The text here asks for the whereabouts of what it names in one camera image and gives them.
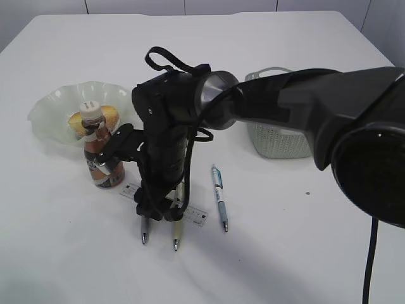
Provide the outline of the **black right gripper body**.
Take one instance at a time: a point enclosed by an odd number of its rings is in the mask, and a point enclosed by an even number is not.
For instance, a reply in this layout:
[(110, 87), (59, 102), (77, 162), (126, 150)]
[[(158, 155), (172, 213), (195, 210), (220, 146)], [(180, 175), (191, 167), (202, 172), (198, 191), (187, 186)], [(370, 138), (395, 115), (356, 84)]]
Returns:
[(138, 215), (149, 219), (180, 219), (183, 212), (166, 198), (184, 177), (186, 139), (149, 141), (140, 149), (141, 188), (134, 195)]

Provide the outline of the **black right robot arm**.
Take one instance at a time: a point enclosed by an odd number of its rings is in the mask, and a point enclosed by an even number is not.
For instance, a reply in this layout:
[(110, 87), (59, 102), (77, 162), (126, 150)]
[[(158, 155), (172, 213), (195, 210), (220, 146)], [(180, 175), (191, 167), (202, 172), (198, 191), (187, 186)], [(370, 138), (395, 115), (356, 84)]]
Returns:
[(314, 68), (239, 82), (226, 71), (166, 72), (137, 85), (134, 108), (154, 181), (190, 180), (201, 127), (236, 121), (303, 133), (318, 169), (368, 215), (404, 227), (404, 69)]

